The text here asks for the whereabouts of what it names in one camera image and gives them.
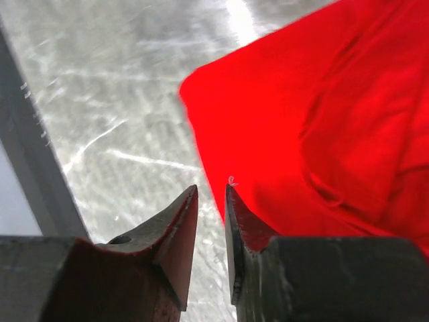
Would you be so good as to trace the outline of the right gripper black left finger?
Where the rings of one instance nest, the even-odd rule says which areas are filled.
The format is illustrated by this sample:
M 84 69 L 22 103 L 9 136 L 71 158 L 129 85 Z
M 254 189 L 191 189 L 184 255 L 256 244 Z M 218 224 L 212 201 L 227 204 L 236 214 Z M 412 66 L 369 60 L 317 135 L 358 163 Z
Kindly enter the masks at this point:
M 197 219 L 192 185 L 107 244 L 3 236 L 1 320 L 179 321 L 187 308 Z

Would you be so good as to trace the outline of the red t shirt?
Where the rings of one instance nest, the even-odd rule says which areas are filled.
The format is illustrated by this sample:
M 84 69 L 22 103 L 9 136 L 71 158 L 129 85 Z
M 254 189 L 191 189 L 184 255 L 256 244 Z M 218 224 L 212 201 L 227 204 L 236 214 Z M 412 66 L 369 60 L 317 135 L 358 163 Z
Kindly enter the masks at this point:
M 428 251 L 428 2 L 337 1 L 180 87 L 220 213 Z

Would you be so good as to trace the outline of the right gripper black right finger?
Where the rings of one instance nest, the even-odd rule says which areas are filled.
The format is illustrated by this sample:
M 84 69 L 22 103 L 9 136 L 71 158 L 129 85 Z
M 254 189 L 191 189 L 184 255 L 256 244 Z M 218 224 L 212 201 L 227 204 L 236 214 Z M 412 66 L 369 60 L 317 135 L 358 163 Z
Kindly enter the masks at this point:
M 406 239 L 282 236 L 225 191 L 239 321 L 427 321 L 428 262 Z

